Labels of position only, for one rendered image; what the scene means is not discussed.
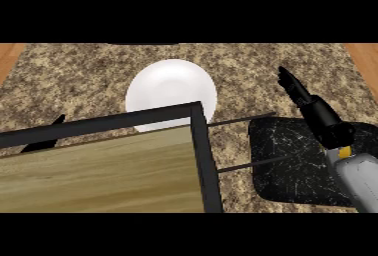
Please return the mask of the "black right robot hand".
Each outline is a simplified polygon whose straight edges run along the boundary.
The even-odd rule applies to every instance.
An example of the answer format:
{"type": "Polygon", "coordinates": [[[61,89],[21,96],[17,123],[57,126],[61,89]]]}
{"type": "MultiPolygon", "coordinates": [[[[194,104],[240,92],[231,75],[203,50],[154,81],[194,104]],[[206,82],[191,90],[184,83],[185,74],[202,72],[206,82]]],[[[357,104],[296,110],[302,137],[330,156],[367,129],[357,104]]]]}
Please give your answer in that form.
{"type": "Polygon", "coordinates": [[[287,68],[278,68],[278,83],[300,109],[306,124],[321,145],[328,149],[348,147],[355,143],[357,129],[345,122],[320,95],[309,92],[287,68]]]}

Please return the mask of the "black marble tray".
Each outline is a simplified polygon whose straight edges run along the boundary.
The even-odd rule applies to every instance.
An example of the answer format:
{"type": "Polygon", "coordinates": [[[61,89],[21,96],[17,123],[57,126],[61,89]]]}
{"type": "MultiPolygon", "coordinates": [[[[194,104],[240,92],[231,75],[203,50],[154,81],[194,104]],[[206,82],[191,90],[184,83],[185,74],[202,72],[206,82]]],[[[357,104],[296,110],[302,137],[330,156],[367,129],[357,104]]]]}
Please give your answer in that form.
{"type": "MultiPolygon", "coordinates": [[[[357,122],[352,154],[378,159],[378,126],[357,122]]],[[[306,121],[268,117],[249,125],[253,184],[259,196],[275,202],[354,207],[331,177],[324,148],[306,121]]]]}

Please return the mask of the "white plate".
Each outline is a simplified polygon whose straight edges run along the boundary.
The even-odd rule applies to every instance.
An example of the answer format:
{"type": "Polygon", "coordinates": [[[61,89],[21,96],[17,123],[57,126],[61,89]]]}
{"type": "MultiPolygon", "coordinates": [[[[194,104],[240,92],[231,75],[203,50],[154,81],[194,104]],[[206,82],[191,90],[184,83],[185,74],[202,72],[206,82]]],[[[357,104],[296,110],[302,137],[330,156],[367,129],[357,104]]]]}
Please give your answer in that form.
{"type": "Polygon", "coordinates": [[[193,62],[168,59],[135,76],[126,93],[126,111],[135,112],[200,101],[206,120],[218,106],[218,89],[207,71],[193,62]]]}

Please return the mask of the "wooden panel with black frame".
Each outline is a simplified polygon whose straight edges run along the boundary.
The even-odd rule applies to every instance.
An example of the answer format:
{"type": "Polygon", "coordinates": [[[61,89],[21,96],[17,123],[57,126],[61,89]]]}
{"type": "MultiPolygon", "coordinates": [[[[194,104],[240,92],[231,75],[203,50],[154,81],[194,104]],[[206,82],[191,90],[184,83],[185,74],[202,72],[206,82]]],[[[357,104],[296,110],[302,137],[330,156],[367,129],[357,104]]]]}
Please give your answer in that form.
{"type": "Polygon", "coordinates": [[[224,211],[199,102],[0,133],[0,149],[163,121],[188,125],[0,157],[0,212],[224,211]]]}

